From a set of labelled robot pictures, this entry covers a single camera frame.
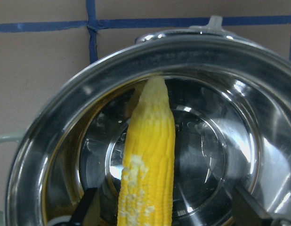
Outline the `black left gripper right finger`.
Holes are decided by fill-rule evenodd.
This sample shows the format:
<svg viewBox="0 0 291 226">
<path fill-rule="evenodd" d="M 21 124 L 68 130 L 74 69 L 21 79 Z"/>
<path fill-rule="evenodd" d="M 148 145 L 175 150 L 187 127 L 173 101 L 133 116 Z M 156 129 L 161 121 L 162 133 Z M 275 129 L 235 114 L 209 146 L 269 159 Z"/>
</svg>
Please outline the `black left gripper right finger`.
<svg viewBox="0 0 291 226">
<path fill-rule="evenodd" d="M 233 187 L 232 216 L 237 226 L 291 226 L 291 220 L 267 213 L 241 186 Z"/>
</svg>

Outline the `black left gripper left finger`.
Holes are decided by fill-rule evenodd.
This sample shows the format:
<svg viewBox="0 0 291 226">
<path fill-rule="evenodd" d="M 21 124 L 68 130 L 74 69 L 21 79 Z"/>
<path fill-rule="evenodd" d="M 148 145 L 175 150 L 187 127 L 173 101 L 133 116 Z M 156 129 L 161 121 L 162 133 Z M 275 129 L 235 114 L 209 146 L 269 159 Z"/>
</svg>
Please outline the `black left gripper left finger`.
<svg viewBox="0 0 291 226">
<path fill-rule="evenodd" d="M 70 226 L 98 225 L 98 189 L 89 188 L 69 220 Z"/>
</svg>

